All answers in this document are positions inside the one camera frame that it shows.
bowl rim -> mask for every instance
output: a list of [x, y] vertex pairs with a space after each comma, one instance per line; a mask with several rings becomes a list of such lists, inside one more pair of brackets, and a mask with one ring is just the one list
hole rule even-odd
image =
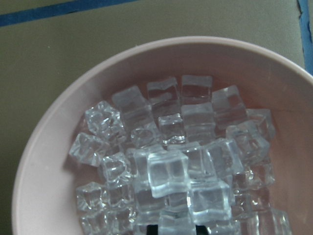
[[246, 51], [251, 51], [253, 53], [257, 53], [264, 57], [267, 57], [271, 60], [274, 60], [281, 65], [288, 67], [299, 76], [303, 77], [307, 82], [309, 82], [313, 86], [313, 76], [311, 76], [307, 71], [305, 71], [302, 67], [287, 59], [286, 57], [279, 55], [276, 52], [273, 52], [269, 49], [266, 49], [261, 46], [257, 46], [252, 43], [239, 41], [230, 38], [222, 38], [222, 37], [212, 37], [212, 36], [184, 36], [184, 37], [174, 37], [168, 39], [161, 39], [149, 43], [142, 44], [140, 46], [135, 46], [126, 51], [120, 52], [100, 64], [94, 66], [86, 73], [81, 75], [77, 80], [75, 80], [69, 87], [67, 87], [58, 97], [57, 99], [50, 105], [45, 114], [42, 116], [35, 129], [33, 130], [25, 149], [22, 153], [18, 170], [15, 176], [14, 187], [13, 187], [13, 198], [12, 198], [12, 206], [11, 206], [11, 218], [12, 218], [12, 230], [14, 235], [18, 235], [18, 226], [19, 222], [19, 200], [21, 197], [21, 187], [20, 185], [23, 182], [23, 174], [25, 173], [25, 166], [29, 160], [29, 155], [32, 152], [34, 147], [34, 143], [36, 139], [43, 131], [43, 127], [49, 122], [52, 118], [53, 114], [58, 110], [60, 105], [73, 93], [77, 90], [82, 84], [84, 84], [90, 77], [98, 74], [100, 71], [122, 61], [131, 56], [157, 49], [160, 47], [168, 47], [175, 45], [184, 45], [184, 44], [217, 44], [222, 46], [230, 46], [237, 47]]

pile of ice cubes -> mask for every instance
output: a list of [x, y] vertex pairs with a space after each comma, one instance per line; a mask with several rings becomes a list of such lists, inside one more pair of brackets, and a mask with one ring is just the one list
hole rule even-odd
[[97, 167], [101, 183], [78, 187], [86, 235], [291, 235], [270, 206], [270, 110], [247, 109], [238, 88], [212, 92], [211, 76], [137, 86], [85, 112], [88, 131], [69, 154]]

blue stripe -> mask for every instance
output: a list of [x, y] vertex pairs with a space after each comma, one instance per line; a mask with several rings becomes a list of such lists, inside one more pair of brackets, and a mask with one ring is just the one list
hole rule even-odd
[[38, 7], [0, 15], [0, 27], [132, 1], [136, 0], [75, 0], [51, 6]]
[[310, 31], [310, 15], [308, 0], [298, 0], [298, 2], [302, 12], [299, 21], [305, 69], [306, 71], [313, 75], [313, 43], [312, 43], [312, 34]]

table surface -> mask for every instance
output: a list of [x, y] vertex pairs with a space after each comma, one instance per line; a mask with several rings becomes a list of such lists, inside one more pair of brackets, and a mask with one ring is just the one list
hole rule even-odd
[[[1, 1], [0, 15], [62, 2]], [[29, 136], [80, 75], [136, 45], [187, 35], [254, 43], [304, 67], [299, 16], [297, 0], [141, 0], [0, 27], [0, 234], [12, 233], [13, 183]]]

pink bowl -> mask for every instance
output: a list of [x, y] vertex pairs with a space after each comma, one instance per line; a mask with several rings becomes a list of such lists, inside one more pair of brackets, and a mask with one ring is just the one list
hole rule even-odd
[[94, 177], [72, 165], [68, 150], [84, 111], [132, 84], [167, 75], [210, 74], [215, 87], [236, 84], [248, 107], [272, 110], [272, 205], [287, 211], [294, 235], [313, 231], [313, 77], [267, 49], [217, 37], [160, 40], [97, 65], [51, 105], [34, 130], [16, 176], [14, 235], [82, 234], [74, 189]]

